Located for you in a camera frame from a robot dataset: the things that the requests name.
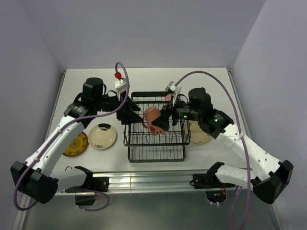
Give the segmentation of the pink floral mug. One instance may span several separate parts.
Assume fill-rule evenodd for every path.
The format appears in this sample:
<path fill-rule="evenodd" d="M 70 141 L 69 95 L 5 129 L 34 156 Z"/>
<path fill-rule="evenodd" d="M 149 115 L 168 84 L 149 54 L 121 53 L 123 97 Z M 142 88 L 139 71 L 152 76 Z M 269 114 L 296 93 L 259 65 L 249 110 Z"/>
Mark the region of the pink floral mug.
<path fill-rule="evenodd" d="M 148 129 L 149 132 L 154 135 L 163 134 L 165 131 L 157 126 L 153 125 L 153 121 L 161 115 L 159 109 L 155 106 L 147 108 L 143 113 L 143 122 L 142 125 L 144 128 Z"/>

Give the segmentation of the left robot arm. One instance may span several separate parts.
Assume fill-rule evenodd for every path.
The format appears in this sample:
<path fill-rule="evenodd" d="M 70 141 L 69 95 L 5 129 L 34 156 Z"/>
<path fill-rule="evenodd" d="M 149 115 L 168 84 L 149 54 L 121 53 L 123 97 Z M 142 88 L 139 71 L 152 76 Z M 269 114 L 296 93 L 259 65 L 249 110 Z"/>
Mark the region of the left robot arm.
<path fill-rule="evenodd" d="M 98 112 L 103 111 L 104 116 L 117 113 L 118 120 L 125 118 L 123 109 L 130 102 L 129 87 L 127 78 L 118 78 L 115 82 L 117 95 L 109 97 L 104 93 L 102 79 L 88 78 L 82 92 L 67 107 L 57 128 L 41 147 L 24 162 L 16 161 L 11 166 L 14 193 L 21 192 L 45 204 L 56 192 L 64 189 L 92 189 L 93 172 L 89 169 L 82 166 L 64 172 L 53 172 L 53 169 L 72 141 L 98 117 Z"/>

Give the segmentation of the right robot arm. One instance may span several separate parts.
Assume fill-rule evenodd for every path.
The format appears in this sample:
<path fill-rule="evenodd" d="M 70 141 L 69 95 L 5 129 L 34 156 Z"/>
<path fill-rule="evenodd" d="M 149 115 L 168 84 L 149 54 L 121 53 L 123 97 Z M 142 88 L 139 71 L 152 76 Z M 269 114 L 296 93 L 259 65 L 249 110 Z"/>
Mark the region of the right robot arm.
<path fill-rule="evenodd" d="M 205 174 L 193 177 L 194 188 L 238 185 L 252 190 L 264 203 L 273 204 L 288 186 L 294 169 L 293 164 L 270 155 L 247 135 L 241 133 L 238 123 L 213 107 L 211 97 L 204 88 L 190 90 L 188 102 L 180 100 L 179 87 L 171 86 L 166 91 L 170 100 L 162 108 L 161 115 L 154 120 L 154 126 L 168 130 L 166 119 L 170 117 L 174 123 L 181 118 L 196 121 L 202 132 L 223 143 L 247 164 L 246 169 L 240 169 L 217 162 Z"/>

